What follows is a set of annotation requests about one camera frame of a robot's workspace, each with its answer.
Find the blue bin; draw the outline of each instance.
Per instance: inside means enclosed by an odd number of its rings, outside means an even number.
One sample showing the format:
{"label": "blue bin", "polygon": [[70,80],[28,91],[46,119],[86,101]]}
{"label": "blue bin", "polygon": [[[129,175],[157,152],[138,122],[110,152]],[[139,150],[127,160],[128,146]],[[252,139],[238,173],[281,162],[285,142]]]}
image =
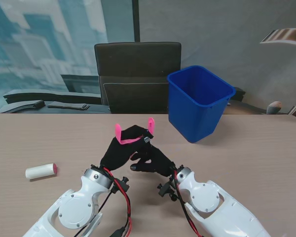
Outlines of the blue bin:
{"label": "blue bin", "polygon": [[168,75],[169,121],[191,143],[212,134],[233,86],[207,69],[191,66]]}

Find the pink tag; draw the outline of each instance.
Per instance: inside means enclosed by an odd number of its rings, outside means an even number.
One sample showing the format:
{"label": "pink tag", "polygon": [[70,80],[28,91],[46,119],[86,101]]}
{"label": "pink tag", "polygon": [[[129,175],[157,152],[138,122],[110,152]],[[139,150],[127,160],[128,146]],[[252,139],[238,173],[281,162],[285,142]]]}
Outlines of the pink tag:
{"label": "pink tag", "polygon": [[[149,118],[148,119],[148,131],[153,134],[154,132],[154,120],[153,118]],[[138,137],[138,138],[135,138],[135,139],[125,139],[125,140],[121,140],[121,137],[122,137],[122,128],[121,126],[117,123],[115,124],[115,137],[116,139],[118,140],[118,142],[121,144],[121,145],[124,145],[124,144],[129,144],[129,143],[133,143],[133,142],[136,142],[138,141],[139,139],[141,139],[142,136]]]}

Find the beige tabletop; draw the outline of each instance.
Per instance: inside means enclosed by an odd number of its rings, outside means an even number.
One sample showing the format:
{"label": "beige tabletop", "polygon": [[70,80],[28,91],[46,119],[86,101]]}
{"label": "beige tabletop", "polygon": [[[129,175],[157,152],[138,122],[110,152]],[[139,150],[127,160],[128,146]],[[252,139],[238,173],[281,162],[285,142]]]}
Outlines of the beige tabletop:
{"label": "beige tabletop", "polygon": [[[99,164],[115,123],[122,128],[146,126],[148,117],[0,114],[0,237],[22,236],[61,194],[78,190],[85,169]],[[296,237],[295,117],[224,115],[215,132],[196,144],[187,142],[167,115],[153,117],[152,143],[177,166],[190,167],[199,182],[218,183],[251,210],[271,236]],[[26,168],[52,162],[59,167],[57,177],[32,182],[25,178]],[[167,178],[133,172],[130,164],[113,172],[130,179],[130,236],[195,236],[179,202],[158,195],[157,185]],[[93,236],[109,237],[125,223],[125,213],[124,197],[112,195]],[[60,231],[67,237],[76,233]]]}

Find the black gloved hand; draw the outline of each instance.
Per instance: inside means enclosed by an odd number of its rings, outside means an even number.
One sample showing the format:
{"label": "black gloved hand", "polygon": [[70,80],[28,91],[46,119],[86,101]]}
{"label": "black gloved hand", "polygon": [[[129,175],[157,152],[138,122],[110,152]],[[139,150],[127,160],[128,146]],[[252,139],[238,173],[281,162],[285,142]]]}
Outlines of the black gloved hand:
{"label": "black gloved hand", "polygon": [[138,153],[135,153],[131,160],[140,159],[137,164],[130,166],[133,171],[157,172],[165,177],[172,174],[175,164],[170,161],[158,148],[147,143]]}
{"label": "black gloved hand", "polygon": [[103,165],[109,170],[115,170],[122,167],[134,152],[140,150],[144,145],[146,145],[144,141],[145,137],[153,138],[147,129],[137,125],[122,131],[121,140],[135,139],[140,136],[143,136],[140,140],[125,145],[121,145],[117,138],[114,137],[107,152],[101,159],[100,165]]}

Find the gray wall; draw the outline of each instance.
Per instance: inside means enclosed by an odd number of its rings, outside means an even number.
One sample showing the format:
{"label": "gray wall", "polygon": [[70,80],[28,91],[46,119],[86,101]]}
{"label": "gray wall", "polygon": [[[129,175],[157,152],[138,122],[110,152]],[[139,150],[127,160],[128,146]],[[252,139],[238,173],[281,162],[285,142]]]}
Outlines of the gray wall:
{"label": "gray wall", "polygon": [[201,65],[246,91],[244,102],[296,105],[296,45],[259,44],[296,28],[296,0],[139,0],[141,41],[182,44],[182,68]]}

